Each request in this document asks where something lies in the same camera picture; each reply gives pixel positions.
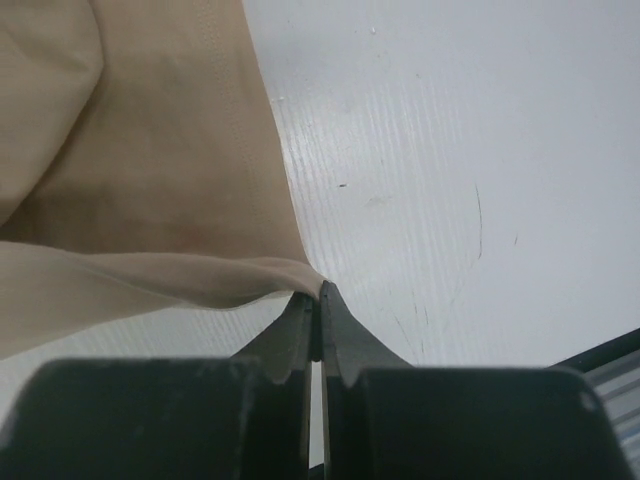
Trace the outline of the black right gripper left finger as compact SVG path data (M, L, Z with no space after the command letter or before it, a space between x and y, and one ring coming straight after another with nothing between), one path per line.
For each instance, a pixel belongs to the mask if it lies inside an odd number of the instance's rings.
M283 312L232 359L256 361L274 384L305 372L311 363L314 306L311 297L293 294Z

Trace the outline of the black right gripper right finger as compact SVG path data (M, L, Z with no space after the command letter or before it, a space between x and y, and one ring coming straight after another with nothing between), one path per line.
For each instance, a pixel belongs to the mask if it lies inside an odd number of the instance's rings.
M322 360L350 388L371 368L411 368L349 310L336 284L325 281L319 296Z

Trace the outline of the beige t shirt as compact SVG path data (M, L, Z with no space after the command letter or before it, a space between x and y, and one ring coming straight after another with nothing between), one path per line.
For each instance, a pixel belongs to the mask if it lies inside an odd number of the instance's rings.
M239 1L1 5L1 354L317 297Z

